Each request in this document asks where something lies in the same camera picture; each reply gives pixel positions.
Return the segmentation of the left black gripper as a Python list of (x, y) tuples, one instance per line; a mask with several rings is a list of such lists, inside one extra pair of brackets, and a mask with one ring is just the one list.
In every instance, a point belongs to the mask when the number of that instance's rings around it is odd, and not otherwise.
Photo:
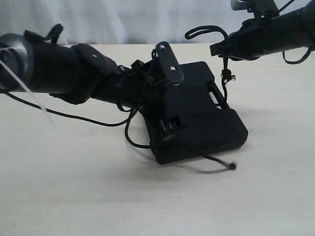
[(145, 92), (141, 101), (143, 110), (162, 109), (161, 139), (186, 139), (185, 129), (188, 126), (188, 100), (182, 89), (166, 88), (155, 84), (162, 76), (162, 69), (157, 60), (143, 63), (136, 60), (131, 68), (124, 67), (123, 106), (133, 108), (142, 95), (144, 76)]

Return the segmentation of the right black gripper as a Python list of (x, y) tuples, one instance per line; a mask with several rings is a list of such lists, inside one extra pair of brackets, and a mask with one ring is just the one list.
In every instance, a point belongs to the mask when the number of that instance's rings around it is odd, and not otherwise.
[(234, 60), (256, 60), (264, 55), (265, 20), (245, 20), (238, 31), (224, 35), (223, 40), (210, 45), (211, 56), (229, 57)]

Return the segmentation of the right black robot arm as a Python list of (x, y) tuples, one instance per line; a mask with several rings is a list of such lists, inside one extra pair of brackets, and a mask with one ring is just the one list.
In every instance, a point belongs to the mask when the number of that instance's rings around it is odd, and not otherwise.
[(281, 15), (273, 0), (232, 0), (234, 11), (254, 17), (223, 41), (210, 46), (212, 56), (256, 60), (262, 56), (315, 44), (315, 2)]

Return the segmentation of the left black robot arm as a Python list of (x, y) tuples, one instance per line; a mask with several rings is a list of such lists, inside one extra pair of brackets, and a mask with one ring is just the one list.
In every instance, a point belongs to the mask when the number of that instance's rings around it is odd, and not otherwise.
[(3, 34), (1, 92), (30, 89), (73, 105), (89, 99), (113, 103), (123, 112), (141, 112), (164, 139), (183, 126), (178, 114), (166, 112), (167, 93), (184, 81), (167, 42), (153, 48), (148, 62), (136, 60), (125, 67), (89, 44), (58, 44), (62, 31), (57, 24), (46, 36), (29, 30)]

